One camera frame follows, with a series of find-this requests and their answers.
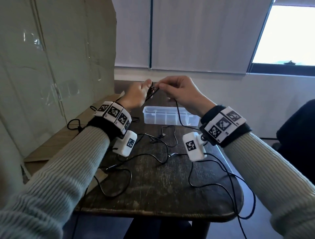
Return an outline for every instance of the light gray sweater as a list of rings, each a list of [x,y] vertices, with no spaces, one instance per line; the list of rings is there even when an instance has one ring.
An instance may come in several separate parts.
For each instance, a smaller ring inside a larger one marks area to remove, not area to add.
[[[62,227],[91,182],[109,145],[87,127],[38,171],[0,211],[0,238],[61,238]],[[272,148],[247,133],[224,152],[272,213],[285,238],[315,238],[315,187]]]

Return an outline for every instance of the clear plastic container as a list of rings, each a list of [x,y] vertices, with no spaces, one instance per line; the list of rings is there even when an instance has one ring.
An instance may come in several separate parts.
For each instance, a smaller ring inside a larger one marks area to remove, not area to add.
[[[183,125],[198,126],[200,117],[179,108]],[[143,109],[144,123],[153,125],[180,125],[177,107],[145,106]]]

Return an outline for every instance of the left hand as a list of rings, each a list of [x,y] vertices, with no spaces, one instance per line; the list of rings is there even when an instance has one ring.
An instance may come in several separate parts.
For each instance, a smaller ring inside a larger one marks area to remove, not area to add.
[[[128,112],[134,108],[141,107],[146,100],[146,94],[152,85],[152,80],[147,79],[145,82],[134,82],[127,93],[117,102],[121,104]]]

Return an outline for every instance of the qr-like code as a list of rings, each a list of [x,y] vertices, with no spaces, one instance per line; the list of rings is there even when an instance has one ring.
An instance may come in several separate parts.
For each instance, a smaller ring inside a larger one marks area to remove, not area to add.
[[[115,108],[114,106],[112,106],[108,111],[108,114],[115,118],[118,116],[119,113],[120,113],[120,110]]]
[[[130,147],[130,148],[132,148],[132,146],[133,146],[134,143],[135,143],[135,141],[134,141],[132,138],[130,138],[130,139],[128,140],[127,146]]]
[[[119,118],[118,118],[118,121],[119,121],[122,125],[124,125],[125,122],[126,122],[126,120],[127,120],[127,116],[124,115],[123,113],[121,113],[120,116],[119,116]]]
[[[234,110],[227,113],[226,116],[229,117],[231,120],[233,120],[233,122],[235,122],[241,118],[241,116],[238,113],[236,113]]]
[[[225,131],[232,123],[225,117],[219,120],[215,125],[218,126],[222,131]]]
[[[221,130],[219,130],[217,127],[212,126],[211,129],[208,131],[209,134],[211,134],[211,136],[213,136],[214,138],[217,138],[220,133],[222,132]]]
[[[187,143],[186,143],[186,146],[187,146],[188,151],[192,151],[192,150],[196,149],[196,146],[195,146],[195,143],[194,143],[193,140],[187,142]]]
[[[125,130],[128,129],[129,125],[130,125],[130,122],[129,122],[129,120],[127,120],[127,122],[126,122],[126,124],[125,124]]]
[[[101,105],[101,107],[97,111],[104,112],[108,107],[109,107],[109,105]]]

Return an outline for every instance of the black wrist strap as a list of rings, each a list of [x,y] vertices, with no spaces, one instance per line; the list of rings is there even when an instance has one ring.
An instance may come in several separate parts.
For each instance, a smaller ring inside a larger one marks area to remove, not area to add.
[[[95,116],[93,119],[89,121],[87,126],[94,126],[103,130],[109,140],[112,141],[114,138],[119,137],[121,135],[121,131],[117,128],[114,123],[104,119],[103,117]]]
[[[246,134],[250,132],[252,129],[248,126],[248,124],[244,123],[241,126],[239,126],[235,131],[233,131],[229,136],[227,136],[222,142],[217,142],[210,134],[207,132],[204,128],[206,125],[213,120],[218,114],[221,113],[222,110],[224,110],[226,107],[223,105],[217,105],[213,107],[211,110],[209,110],[200,120],[200,122],[203,124],[200,127],[201,132],[203,133],[203,136],[209,141],[212,145],[219,145],[222,148],[226,147],[230,143],[232,143],[237,138],[241,137],[243,134]]]

